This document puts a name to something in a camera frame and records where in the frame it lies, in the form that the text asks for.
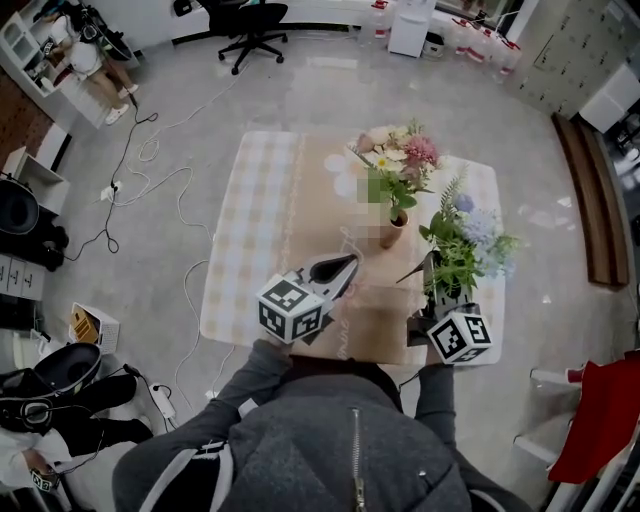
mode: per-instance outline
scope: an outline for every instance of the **vase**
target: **vase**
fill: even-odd
[[[389,220],[389,224],[380,228],[380,247],[390,249],[400,239],[402,230],[409,224],[409,216],[404,210],[400,210],[398,218]]]

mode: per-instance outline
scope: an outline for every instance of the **white box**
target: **white box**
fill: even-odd
[[[326,301],[289,275],[276,274],[256,297],[260,325],[284,343],[293,343],[322,327]]]
[[[78,304],[77,302],[73,303],[71,306],[71,313],[73,314],[73,310],[75,307],[79,307],[84,309],[91,316],[98,319],[100,325],[98,327],[98,341],[96,345],[100,348],[100,352],[103,354],[113,354],[116,351],[116,347],[118,345],[118,334],[120,333],[120,322],[111,318],[106,313],[103,313],[99,309],[92,308],[90,306],[83,306],[82,304]],[[69,326],[69,338],[74,343],[77,343],[77,339],[75,333],[73,332],[73,327]]]
[[[427,334],[445,364],[473,364],[493,347],[489,323],[482,315],[449,313]]]

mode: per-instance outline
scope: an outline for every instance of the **white shelf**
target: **white shelf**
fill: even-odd
[[[42,208],[60,215],[71,185],[27,154],[26,147],[15,150],[7,157],[3,172],[28,185]]]

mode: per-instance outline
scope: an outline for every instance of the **tiled floor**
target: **tiled floor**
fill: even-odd
[[[182,200],[184,217],[214,230],[226,183],[242,135],[250,130],[344,133],[418,118],[443,152],[492,166],[500,189],[504,224],[525,246],[518,270],[507,284],[502,360],[456,375],[460,448],[488,476],[532,505],[547,489],[544,467],[511,448],[513,437],[556,412],[561,403],[532,389],[534,366],[562,369],[587,358],[605,362],[612,347],[629,345],[634,311],[630,296],[587,283],[580,216],[567,165],[550,120],[509,97],[482,68],[447,56],[441,62],[366,51],[352,40],[296,40],[283,45],[282,65],[251,55],[236,85],[188,123],[163,132],[160,152],[150,163],[136,160],[136,146],[162,125],[187,117],[234,79],[231,63],[218,62],[226,40],[208,39],[159,53],[136,73],[141,115],[159,119],[136,130],[132,168],[158,183],[168,173],[192,166],[193,183]],[[327,37],[340,38],[329,34]],[[60,168],[73,187],[62,222],[75,254],[81,241],[103,227],[108,203],[95,203],[117,164],[132,115],[99,132],[78,130]],[[125,169],[124,197],[142,186]],[[150,381],[174,385],[174,371],[189,352],[197,323],[183,293],[185,271],[209,256],[200,228],[185,227],[176,198],[187,183],[181,172],[131,206],[117,208],[109,225],[120,252],[107,251],[102,238],[77,263],[67,263],[47,282],[45,311],[50,329],[64,336],[73,301],[89,304],[122,323],[118,358]],[[205,266],[188,289],[199,311]],[[201,340],[182,367],[180,383],[194,408],[206,402],[227,345]],[[225,366],[227,380],[245,360],[236,350]],[[402,379],[411,370],[395,368]],[[415,408],[417,385],[403,391]],[[174,389],[179,421],[191,412]],[[160,428],[144,393],[139,407]],[[78,495],[100,511],[113,510],[110,472],[126,446],[103,451],[73,475]]]

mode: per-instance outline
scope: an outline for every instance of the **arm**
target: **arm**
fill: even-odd
[[[113,474],[116,509],[138,510],[169,462],[181,451],[226,441],[229,429],[240,421],[238,407],[249,399],[258,405],[267,402],[290,367],[291,359],[280,348],[257,340],[247,363],[200,414],[173,432],[136,446],[120,459]]]
[[[420,370],[419,377],[416,420],[431,429],[451,450],[472,503],[482,494],[483,501],[493,502],[494,507],[497,504],[508,512],[530,512],[531,508],[524,501],[480,473],[456,448],[453,367],[442,364],[426,366]]]

